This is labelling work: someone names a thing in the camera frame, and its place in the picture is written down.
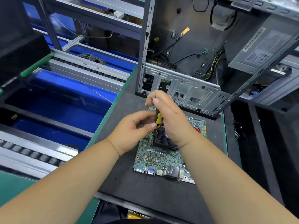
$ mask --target motherboard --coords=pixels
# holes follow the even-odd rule
[[[207,137],[206,122],[204,120],[186,117],[189,123],[203,136]],[[133,170],[152,176],[176,178],[179,181],[195,184],[188,167],[186,166],[180,150],[162,149],[153,146],[154,131],[140,140]]]

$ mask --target white connector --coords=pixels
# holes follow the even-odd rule
[[[125,14],[123,12],[115,11],[113,13],[113,16],[118,18],[118,19],[122,19],[122,18],[124,18]]]

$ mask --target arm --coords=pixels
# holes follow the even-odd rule
[[[199,134],[173,99],[162,91],[147,97],[164,118],[167,135],[178,145],[215,223],[299,223],[251,177]]]
[[[119,156],[152,131],[155,112],[126,116],[107,139],[93,145],[0,208],[0,223],[75,223]]]

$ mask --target cpu fan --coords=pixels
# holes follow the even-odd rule
[[[168,137],[164,127],[159,127],[155,130],[153,145],[172,151],[177,151],[177,145]]]

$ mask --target gray table surface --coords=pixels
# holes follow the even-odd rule
[[[126,115],[147,110],[145,98],[135,95],[136,73],[100,131],[95,143],[105,139]],[[223,151],[222,118],[210,120],[184,112],[187,116],[203,119],[207,125],[207,138]],[[149,176],[133,171],[138,145],[122,155],[102,184],[99,192],[166,214],[191,223],[214,223],[196,185]]]

